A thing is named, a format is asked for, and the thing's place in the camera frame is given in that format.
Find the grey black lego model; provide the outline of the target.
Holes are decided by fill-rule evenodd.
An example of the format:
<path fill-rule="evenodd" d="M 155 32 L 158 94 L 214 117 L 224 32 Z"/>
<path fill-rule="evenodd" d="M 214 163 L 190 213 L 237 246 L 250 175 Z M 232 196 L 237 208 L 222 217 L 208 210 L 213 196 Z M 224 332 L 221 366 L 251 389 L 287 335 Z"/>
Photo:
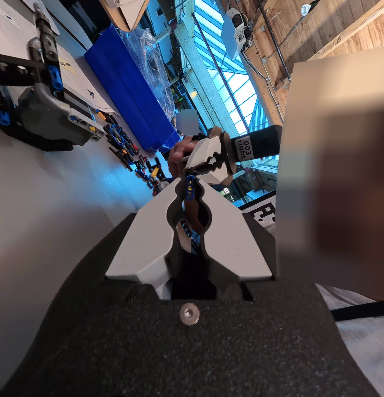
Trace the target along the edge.
<path fill-rule="evenodd" d="M 29 58 L 0 54 L 0 125 L 11 137 L 45 152 L 72 151 L 99 141 L 103 127 L 91 113 L 70 106 L 60 71 L 55 33 L 40 1 L 32 3 L 37 36 L 27 43 Z"/>

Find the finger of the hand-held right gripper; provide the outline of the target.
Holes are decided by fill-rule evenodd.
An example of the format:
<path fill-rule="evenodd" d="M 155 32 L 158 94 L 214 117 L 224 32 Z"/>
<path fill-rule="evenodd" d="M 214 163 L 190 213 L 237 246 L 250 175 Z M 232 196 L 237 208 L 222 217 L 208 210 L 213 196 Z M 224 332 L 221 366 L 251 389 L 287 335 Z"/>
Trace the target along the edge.
<path fill-rule="evenodd" d="M 184 171 L 225 171 L 220 137 L 205 138 L 189 155 Z"/>
<path fill-rule="evenodd" d="M 226 164 L 206 164 L 196 172 L 197 177 L 208 185 L 229 185 L 232 181 Z"/>

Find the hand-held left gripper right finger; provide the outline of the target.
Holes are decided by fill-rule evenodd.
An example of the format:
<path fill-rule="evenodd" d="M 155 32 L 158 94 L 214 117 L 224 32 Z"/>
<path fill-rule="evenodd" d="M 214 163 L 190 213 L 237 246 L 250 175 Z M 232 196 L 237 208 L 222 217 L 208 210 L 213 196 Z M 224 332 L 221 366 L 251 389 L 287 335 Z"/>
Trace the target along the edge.
<path fill-rule="evenodd" d="M 197 282 L 192 297 L 254 300 L 248 284 L 273 278 L 273 236 L 200 179 L 195 180 L 195 197 L 205 206 L 209 223 L 192 266 Z"/>

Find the pile of small lego pieces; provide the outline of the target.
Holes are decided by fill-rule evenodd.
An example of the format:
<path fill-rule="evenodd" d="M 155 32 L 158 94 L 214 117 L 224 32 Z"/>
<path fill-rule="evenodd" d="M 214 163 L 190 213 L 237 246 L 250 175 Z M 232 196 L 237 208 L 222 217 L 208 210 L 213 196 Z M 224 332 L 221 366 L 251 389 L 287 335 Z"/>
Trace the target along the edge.
<path fill-rule="evenodd" d="M 151 163 L 148 158 L 140 152 L 123 128 L 118 124 L 113 115 L 102 110 L 95 111 L 97 117 L 105 122 L 103 130 L 110 144 L 110 151 L 127 167 L 134 171 L 137 176 L 150 188 L 152 195 L 157 196 L 174 180 L 167 178 L 163 172 L 159 158 L 156 156 Z M 150 178 L 153 168 L 159 167 L 160 171 L 156 179 Z"/>

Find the wooden board with instruction poster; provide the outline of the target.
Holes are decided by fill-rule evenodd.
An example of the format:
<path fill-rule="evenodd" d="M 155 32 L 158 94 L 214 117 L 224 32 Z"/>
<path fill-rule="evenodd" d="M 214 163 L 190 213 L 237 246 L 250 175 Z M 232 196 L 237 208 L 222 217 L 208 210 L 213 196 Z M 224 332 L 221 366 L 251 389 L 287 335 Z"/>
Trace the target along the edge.
<path fill-rule="evenodd" d="M 149 0 L 100 0 L 113 25 L 125 32 L 137 27 Z"/>

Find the clear plastic bag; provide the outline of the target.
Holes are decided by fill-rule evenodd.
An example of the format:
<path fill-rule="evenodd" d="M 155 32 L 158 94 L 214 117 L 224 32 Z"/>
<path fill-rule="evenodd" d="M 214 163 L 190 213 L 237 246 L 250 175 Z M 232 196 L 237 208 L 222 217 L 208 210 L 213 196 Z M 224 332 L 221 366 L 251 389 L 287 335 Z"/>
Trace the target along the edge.
<path fill-rule="evenodd" d="M 119 35 L 168 120 L 172 121 L 175 115 L 175 104 L 155 37 L 149 28 L 140 27 L 136 27 L 131 32 L 119 30 Z"/>

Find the black white printed tag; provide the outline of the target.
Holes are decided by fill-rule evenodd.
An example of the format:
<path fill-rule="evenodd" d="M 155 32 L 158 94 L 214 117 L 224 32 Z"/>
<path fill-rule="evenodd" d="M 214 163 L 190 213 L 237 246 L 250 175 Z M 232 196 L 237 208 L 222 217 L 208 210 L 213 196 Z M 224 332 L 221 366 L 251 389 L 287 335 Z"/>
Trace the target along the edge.
<path fill-rule="evenodd" d="M 267 192 L 254 201 L 240 206 L 239 210 L 250 214 L 255 221 L 275 222 L 276 217 L 276 190 Z"/>

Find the plain white paper sheet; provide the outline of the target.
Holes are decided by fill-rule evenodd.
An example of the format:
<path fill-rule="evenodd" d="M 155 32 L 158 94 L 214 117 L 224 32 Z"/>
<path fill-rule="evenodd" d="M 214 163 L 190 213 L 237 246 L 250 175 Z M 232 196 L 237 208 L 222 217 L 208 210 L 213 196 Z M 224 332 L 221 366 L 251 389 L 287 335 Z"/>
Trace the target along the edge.
<path fill-rule="evenodd" d="M 34 12 L 34 4 L 37 3 L 38 4 L 38 8 L 39 11 L 45 15 L 46 19 L 48 20 L 51 30 L 56 34 L 56 35 L 60 35 L 60 32 L 57 28 L 57 26 L 55 25 L 53 19 L 51 18 L 48 10 L 46 9 L 46 7 L 44 6 L 42 1 L 32 1 L 32 0 L 27 0 L 27 1 L 22 1 L 27 8 L 29 8 L 30 11 Z M 6 5 L 5 8 L 3 8 L 2 6 L 5 5 L 4 1 L 0 1 L 0 16 L 2 16 L 4 19 L 6 19 L 8 22 L 12 23 L 12 25 L 14 25 L 15 27 L 17 27 L 18 29 L 21 30 L 20 25 L 18 24 L 18 20 L 20 19 L 19 17 L 16 17 L 16 14 L 18 14 L 18 12 L 16 11 L 11 11 L 10 10 L 10 6 Z"/>

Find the skylight window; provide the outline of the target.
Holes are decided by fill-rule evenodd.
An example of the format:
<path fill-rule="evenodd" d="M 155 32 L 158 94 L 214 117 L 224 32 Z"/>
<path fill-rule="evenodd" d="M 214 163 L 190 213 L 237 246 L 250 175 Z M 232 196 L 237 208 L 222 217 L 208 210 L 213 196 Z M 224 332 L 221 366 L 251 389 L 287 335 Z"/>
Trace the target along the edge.
<path fill-rule="evenodd" d="M 194 42 L 240 135 L 269 126 L 268 118 L 240 56 L 232 59 L 223 43 L 223 17 L 214 1 L 195 1 Z"/>

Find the instruction paper with yellow patch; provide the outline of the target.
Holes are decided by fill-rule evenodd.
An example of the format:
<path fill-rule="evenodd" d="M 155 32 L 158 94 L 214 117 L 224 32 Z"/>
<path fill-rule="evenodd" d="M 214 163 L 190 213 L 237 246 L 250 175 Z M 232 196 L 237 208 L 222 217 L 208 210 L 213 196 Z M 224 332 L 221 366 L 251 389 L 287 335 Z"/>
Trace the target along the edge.
<path fill-rule="evenodd" d="M 120 117 L 116 106 L 85 58 L 73 57 L 61 46 L 58 46 L 58 53 L 64 87 L 95 108 Z"/>

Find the dark ceiling pipe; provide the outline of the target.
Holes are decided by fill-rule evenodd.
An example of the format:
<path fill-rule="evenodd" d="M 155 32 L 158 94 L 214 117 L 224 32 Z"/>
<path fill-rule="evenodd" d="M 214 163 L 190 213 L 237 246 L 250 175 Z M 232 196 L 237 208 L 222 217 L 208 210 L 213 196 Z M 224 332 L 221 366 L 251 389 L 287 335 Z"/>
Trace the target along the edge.
<path fill-rule="evenodd" d="M 279 45 L 278 45 L 278 42 L 277 42 L 277 40 L 276 40 L 276 37 L 275 37 L 275 35 L 274 35 L 274 32 L 273 32 L 273 30 L 272 30 L 272 27 L 271 27 L 271 25 L 270 25 L 270 22 L 269 22 L 269 20 L 268 20 L 268 17 L 267 17 L 267 15 L 266 15 L 264 6 L 263 6 L 263 4 L 262 4 L 262 1 L 258 0 L 258 4 L 259 4 L 259 9 L 260 9 L 260 11 L 261 11 L 261 14 L 262 14 L 262 16 L 263 16 L 263 18 L 264 18 L 265 25 L 266 25 L 266 27 L 267 27 L 267 29 L 268 29 L 268 31 L 269 31 L 269 34 L 270 34 L 270 37 L 271 37 L 273 43 L 274 43 L 276 53 L 278 54 L 279 59 L 280 59 L 280 61 L 281 61 L 281 64 L 282 64 L 282 66 L 283 66 L 283 68 L 284 68 L 284 71 L 286 72 L 287 79 L 290 81 L 290 80 L 291 80 L 291 75 L 290 75 L 289 70 L 288 70 L 288 68 L 287 68 L 287 66 L 286 66 L 286 63 L 284 62 L 284 58 L 283 58 L 283 56 L 282 56 L 282 53 L 281 53 L 281 51 L 280 51 L 280 47 L 279 47 Z"/>

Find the blue plastic bin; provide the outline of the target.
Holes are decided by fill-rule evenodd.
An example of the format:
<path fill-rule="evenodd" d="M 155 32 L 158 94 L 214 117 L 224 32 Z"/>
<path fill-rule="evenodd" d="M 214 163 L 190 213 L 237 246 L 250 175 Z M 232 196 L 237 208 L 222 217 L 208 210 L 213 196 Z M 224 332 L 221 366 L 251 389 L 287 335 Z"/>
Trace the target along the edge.
<path fill-rule="evenodd" d="M 141 147 L 160 152 L 172 149 L 179 135 L 113 24 L 84 58 Z"/>

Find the person's white shirt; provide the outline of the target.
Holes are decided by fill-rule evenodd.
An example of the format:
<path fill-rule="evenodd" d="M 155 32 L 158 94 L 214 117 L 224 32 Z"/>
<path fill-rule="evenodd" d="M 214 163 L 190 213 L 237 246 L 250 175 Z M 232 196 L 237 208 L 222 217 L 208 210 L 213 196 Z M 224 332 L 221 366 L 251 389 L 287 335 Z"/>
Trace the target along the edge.
<path fill-rule="evenodd" d="M 330 310 L 374 302 L 356 292 L 319 284 L 316 287 Z M 337 321 L 336 325 L 363 374 L 384 396 L 384 316 Z"/>

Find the white ceiling device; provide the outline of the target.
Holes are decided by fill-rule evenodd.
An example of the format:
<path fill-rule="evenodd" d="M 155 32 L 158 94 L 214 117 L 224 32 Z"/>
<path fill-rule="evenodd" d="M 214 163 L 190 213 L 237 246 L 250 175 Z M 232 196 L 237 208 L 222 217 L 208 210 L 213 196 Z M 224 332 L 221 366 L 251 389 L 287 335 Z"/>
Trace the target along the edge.
<path fill-rule="evenodd" d="M 224 18 L 221 39 L 231 60 L 235 60 L 251 45 L 252 31 L 245 14 L 230 8 Z"/>

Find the another person's forearm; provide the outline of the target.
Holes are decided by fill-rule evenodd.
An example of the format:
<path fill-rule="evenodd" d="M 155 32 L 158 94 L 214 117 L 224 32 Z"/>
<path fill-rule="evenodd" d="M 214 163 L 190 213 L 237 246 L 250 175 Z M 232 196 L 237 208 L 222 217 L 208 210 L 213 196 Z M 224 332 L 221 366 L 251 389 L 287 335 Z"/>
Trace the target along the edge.
<path fill-rule="evenodd" d="M 209 216 L 205 206 L 196 198 L 184 200 L 184 213 L 192 230 L 199 236 L 205 233 L 208 227 Z"/>

